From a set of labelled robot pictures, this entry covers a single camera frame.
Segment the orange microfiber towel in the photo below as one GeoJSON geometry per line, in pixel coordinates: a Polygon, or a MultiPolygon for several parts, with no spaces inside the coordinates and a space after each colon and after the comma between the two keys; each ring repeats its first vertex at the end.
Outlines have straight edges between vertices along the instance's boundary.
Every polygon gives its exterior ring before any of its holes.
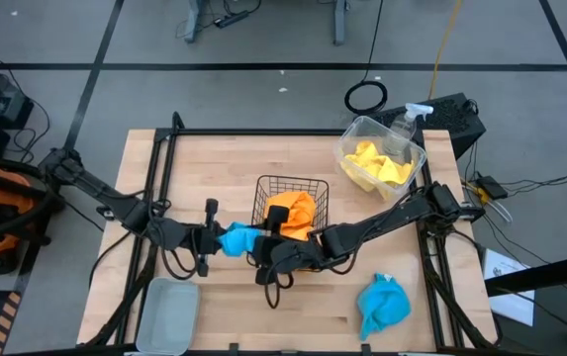
{"type": "Polygon", "coordinates": [[[305,191],[288,191],[268,198],[263,210],[266,215],[272,206],[289,210],[288,223],[311,223],[317,208],[314,198],[305,191]]]}
{"type": "Polygon", "coordinates": [[[302,212],[290,212],[288,220],[281,224],[280,233],[289,238],[307,241],[308,233],[313,230],[312,217],[302,212]]]}

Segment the white paper sheet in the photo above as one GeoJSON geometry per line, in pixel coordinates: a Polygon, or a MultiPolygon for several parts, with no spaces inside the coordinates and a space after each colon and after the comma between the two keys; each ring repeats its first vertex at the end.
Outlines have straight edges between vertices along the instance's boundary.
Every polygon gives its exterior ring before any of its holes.
{"type": "MultiPolygon", "coordinates": [[[[483,257],[483,276],[485,280],[519,272],[527,268],[527,265],[524,265],[513,258],[491,249],[485,250],[483,257]]],[[[508,294],[490,297],[489,302],[494,313],[521,324],[533,326],[534,297],[535,290],[531,290],[522,292],[520,296],[508,294]]]]}

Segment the clear spray bottle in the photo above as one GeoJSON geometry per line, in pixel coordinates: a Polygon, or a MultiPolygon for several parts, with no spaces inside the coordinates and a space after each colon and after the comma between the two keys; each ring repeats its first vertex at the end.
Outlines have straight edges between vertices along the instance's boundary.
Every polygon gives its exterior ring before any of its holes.
{"type": "Polygon", "coordinates": [[[425,120],[434,111],[432,106],[413,103],[407,103],[405,108],[406,112],[396,117],[389,127],[391,134],[387,149],[390,155],[402,154],[417,130],[417,117],[421,116],[425,120]]]}

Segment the orange and black vacuum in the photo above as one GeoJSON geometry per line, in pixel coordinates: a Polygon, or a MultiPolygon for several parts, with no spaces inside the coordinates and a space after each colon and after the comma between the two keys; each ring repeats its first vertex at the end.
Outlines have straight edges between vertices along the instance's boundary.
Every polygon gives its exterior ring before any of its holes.
{"type": "Polygon", "coordinates": [[[17,269],[23,241],[50,244],[44,222],[63,208],[63,201],[52,188],[32,185],[41,178],[34,166],[0,160],[0,275],[17,269]]]}

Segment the grey plastic bin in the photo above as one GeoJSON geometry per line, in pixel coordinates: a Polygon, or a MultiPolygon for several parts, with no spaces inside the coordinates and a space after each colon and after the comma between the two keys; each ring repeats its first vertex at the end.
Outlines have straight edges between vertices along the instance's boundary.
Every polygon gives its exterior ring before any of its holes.
{"type": "Polygon", "coordinates": [[[195,335],[200,295],[192,282],[154,278],[142,308],[138,351],[151,356],[184,354],[195,335]]]}

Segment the black perforated case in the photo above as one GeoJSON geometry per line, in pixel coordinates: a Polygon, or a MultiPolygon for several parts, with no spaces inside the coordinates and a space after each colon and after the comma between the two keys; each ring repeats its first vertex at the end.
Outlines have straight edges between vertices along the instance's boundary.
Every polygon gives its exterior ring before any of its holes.
{"type": "Polygon", "coordinates": [[[417,117],[417,129],[448,131],[456,160],[486,132],[477,103],[463,93],[425,101],[422,105],[433,107],[433,112],[425,119],[417,117]]]}

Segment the black power strip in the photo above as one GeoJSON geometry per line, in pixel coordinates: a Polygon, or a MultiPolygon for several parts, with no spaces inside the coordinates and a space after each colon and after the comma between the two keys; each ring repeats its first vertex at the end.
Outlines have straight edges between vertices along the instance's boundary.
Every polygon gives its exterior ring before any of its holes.
{"type": "Polygon", "coordinates": [[[244,11],[241,11],[239,13],[232,13],[230,15],[226,15],[223,18],[217,18],[213,22],[213,24],[217,28],[222,29],[222,28],[228,27],[228,26],[230,26],[234,23],[241,21],[241,20],[247,18],[248,16],[249,16],[249,12],[244,10],[244,11]]]}

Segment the clear plastic bin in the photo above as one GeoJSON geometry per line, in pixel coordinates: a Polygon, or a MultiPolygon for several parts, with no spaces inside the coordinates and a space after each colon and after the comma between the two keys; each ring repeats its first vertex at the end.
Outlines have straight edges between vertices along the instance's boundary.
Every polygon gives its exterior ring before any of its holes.
{"type": "MultiPolygon", "coordinates": [[[[407,182],[403,185],[384,183],[378,179],[374,179],[375,188],[367,193],[376,192],[385,201],[391,200],[393,197],[403,196],[410,189],[411,184],[415,181],[416,176],[419,174],[426,162],[425,151],[413,141],[409,142],[409,145],[404,149],[402,154],[390,155],[387,149],[390,134],[391,131],[389,130],[389,128],[372,120],[369,117],[361,116],[356,118],[353,123],[346,129],[346,131],[338,139],[334,147],[334,156],[337,167],[343,172],[346,177],[348,176],[340,167],[340,163],[344,160],[347,154],[353,154],[355,152],[356,146],[359,142],[365,140],[372,141],[380,154],[391,157],[397,163],[413,163],[413,171],[407,182]]],[[[355,167],[353,165],[351,165],[351,167],[356,169],[361,176],[367,177],[369,180],[372,179],[372,177],[361,168],[355,167]]]]}

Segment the yellow microfiber towel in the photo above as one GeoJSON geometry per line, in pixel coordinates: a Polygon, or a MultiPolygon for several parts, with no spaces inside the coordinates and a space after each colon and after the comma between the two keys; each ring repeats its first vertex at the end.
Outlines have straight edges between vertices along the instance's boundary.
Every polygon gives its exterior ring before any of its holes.
{"type": "Polygon", "coordinates": [[[370,192],[375,188],[374,179],[378,179],[380,170],[383,168],[387,156],[378,152],[372,141],[365,140],[357,144],[353,154],[347,154],[340,163],[340,167],[345,174],[365,192],[370,192]],[[361,176],[351,165],[361,168],[372,179],[361,176]]]}
{"type": "Polygon", "coordinates": [[[378,155],[373,159],[378,166],[376,178],[384,183],[403,185],[413,171],[413,163],[397,163],[391,157],[378,155]]]}

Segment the black power adapter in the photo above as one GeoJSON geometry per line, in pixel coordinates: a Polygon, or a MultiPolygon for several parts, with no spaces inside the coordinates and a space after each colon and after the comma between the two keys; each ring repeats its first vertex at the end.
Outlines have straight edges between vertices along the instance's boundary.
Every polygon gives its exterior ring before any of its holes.
{"type": "Polygon", "coordinates": [[[509,195],[492,176],[480,176],[476,184],[492,200],[505,199],[509,195]]]}

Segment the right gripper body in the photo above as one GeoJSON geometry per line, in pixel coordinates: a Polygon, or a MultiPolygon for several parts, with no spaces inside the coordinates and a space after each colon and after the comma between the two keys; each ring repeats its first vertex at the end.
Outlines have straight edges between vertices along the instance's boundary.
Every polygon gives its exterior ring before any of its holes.
{"type": "Polygon", "coordinates": [[[288,220],[289,210],[287,208],[272,206],[259,227],[264,228],[261,235],[273,238],[273,247],[270,250],[254,250],[269,252],[272,265],[270,267],[256,267],[255,283],[265,286],[272,284],[278,274],[287,274],[300,269],[312,269],[312,258],[318,255],[317,248],[312,247],[316,241],[312,237],[323,227],[323,222],[314,226],[314,230],[308,233],[308,240],[301,241],[286,237],[280,233],[281,224],[288,220]]]}

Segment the blue microfiber towel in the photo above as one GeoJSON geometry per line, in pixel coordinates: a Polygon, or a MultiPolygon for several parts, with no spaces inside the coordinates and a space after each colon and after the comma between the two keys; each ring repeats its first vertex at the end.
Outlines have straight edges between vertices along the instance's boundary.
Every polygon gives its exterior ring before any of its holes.
{"type": "Polygon", "coordinates": [[[241,222],[233,222],[227,231],[218,238],[223,252],[230,257],[240,257],[251,253],[261,230],[241,222]]]}
{"type": "Polygon", "coordinates": [[[410,300],[390,274],[375,273],[372,282],[358,295],[357,308],[362,321],[359,338],[365,341],[372,333],[402,322],[411,313],[410,300]]]}

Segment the black aluminium rig frame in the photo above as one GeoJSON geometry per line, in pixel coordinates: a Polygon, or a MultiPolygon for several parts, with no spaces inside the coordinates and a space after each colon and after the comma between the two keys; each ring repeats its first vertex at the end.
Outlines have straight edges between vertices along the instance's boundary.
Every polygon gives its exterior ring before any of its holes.
{"type": "MultiPolygon", "coordinates": [[[[186,129],[177,138],[170,168],[167,215],[199,223],[207,198],[219,201],[217,220],[250,222],[256,182],[264,174],[322,179],[330,185],[329,223],[355,223],[387,209],[384,202],[363,193],[334,161],[333,149],[343,130],[186,129]]],[[[122,153],[118,178],[111,182],[125,193],[142,189],[146,180],[155,130],[130,130],[117,145],[122,153]]],[[[425,147],[433,179],[447,184],[458,200],[463,194],[447,132],[425,132],[425,147]]],[[[135,239],[111,252],[97,268],[77,341],[88,341],[108,320],[122,299],[135,239]]],[[[455,234],[446,243],[457,303],[488,341],[495,341],[493,321],[481,266],[474,246],[455,234]]],[[[244,257],[223,253],[209,257],[209,275],[195,276],[201,297],[195,351],[356,351],[362,342],[358,294],[375,272],[396,277],[412,305],[411,314],[396,326],[367,340],[373,352],[433,351],[418,232],[412,223],[365,243],[354,268],[346,275],[331,271],[294,273],[295,284],[281,291],[276,310],[265,301],[263,287],[254,284],[255,269],[244,257]]]]}

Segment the black metal bar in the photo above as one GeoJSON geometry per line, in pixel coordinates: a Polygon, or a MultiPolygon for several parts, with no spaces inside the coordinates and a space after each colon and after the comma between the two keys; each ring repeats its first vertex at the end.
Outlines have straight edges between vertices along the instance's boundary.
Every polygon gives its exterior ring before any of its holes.
{"type": "Polygon", "coordinates": [[[487,295],[496,297],[567,284],[567,259],[485,281],[487,295]]]}

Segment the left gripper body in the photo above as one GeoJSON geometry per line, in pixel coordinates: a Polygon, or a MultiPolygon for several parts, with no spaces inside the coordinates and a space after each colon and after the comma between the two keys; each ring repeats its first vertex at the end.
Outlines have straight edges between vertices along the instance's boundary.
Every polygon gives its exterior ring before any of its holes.
{"type": "Polygon", "coordinates": [[[218,243],[218,236],[222,228],[215,221],[218,205],[219,202],[216,199],[207,199],[204,224],[193,230],[192,251],[195,258],[195,270],[199,277],[208,276],[207,256],[214,255],[221,248],[218,243]]]}

